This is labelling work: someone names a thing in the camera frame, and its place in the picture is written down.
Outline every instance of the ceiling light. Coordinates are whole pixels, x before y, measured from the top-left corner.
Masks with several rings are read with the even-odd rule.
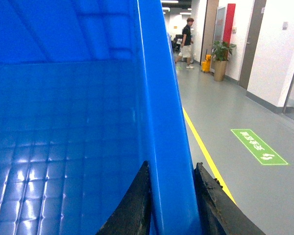
[[[178,1],[172,1],[172,0],[161,0],[161,3],[178,3]]]

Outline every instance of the blue plastic bin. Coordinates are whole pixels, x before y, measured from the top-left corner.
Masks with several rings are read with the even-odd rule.
[[[151,233],[201,234],[159,0],[0,0],[0,235],[95,234],[148,160]]]

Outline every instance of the light switch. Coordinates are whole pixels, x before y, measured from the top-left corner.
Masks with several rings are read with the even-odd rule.
[[[289,22],[283,22],[282,30],[287,30]]]

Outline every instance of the tan planter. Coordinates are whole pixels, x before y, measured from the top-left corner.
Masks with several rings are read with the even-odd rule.
[[[223,81],[227,61],[215,61],[215,81]]]

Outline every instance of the white shorts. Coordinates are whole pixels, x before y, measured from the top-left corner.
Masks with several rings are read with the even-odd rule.
[[[183,58],[191,58],[191,54],[192,54],[192,45],[188,45],[188,46],[184,46],[181,49],[179,56],[182,56]]]

